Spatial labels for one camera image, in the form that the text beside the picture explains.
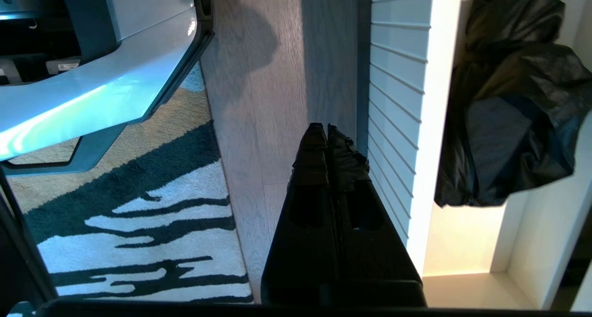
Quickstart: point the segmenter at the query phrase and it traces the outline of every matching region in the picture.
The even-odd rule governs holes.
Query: black and white rug
[[[59,295],[253,302],[209,111],[192,118],[208,110],[201,72],[190,77],[95,172],[11,180]]]

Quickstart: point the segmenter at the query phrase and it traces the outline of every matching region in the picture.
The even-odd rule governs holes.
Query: small label
[[[74,63],[74,64],[58,64],[57,65],[57,69],[60,72],[65,72],[66,70],[73,70],[74,68],[78,67],[78,63]]]

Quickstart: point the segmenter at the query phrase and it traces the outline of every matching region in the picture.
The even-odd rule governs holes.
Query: black plastic bag
[[[592,74],[552,44],[560,0],[473,0],[467,54],[453,70],[435,201],[501,205],[573,174]]]

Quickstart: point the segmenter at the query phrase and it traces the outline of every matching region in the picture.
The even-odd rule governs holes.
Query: white slatted panel
[[[372,0],[368,158],[376,189],[405,244],[431,10],[432,0]]]
[[[420,273],[427,245],[459,5],[459,0],[440,0],[438,12],[446,10],[450,20],[436,18],[441,23],[436,26],[432,8],[435,1],[372,0],[370,35],[370,178]],[[440,50],[444,54],[439,56],[435,48],[429,49],[429,45],[442,44],[450,49]],[[438,91],[432,93],[426,89],[430,51],[436,62],[432,65],[432,75],[442,65],[440,60],[449,60],[442,65],[441,73],[445,77],[435,80],[440,85]],[[427,151],[421,151],[422,144]]]

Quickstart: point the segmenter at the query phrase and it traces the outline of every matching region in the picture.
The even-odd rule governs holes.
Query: floor
[[[308,123],[356,133],[357,0],[213,0],[201,59],[256,301]]]

